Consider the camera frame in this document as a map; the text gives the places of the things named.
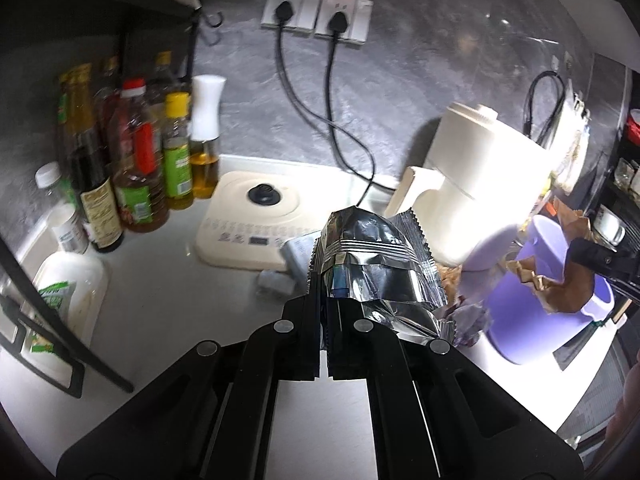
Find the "person's right hand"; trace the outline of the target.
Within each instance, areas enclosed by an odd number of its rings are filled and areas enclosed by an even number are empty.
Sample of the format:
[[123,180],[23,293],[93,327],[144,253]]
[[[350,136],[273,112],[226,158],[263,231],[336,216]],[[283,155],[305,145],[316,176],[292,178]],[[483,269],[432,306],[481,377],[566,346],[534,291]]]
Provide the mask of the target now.
[[636,363],[629,370],[624,385],[624,392],[618,401],[614,416],[608,423],[605,431],[605,440],[602,448],[608,451],[618,438],[623,434],[623,430],[634,420],[639,411],[639,390],[640,390],[640,364]]

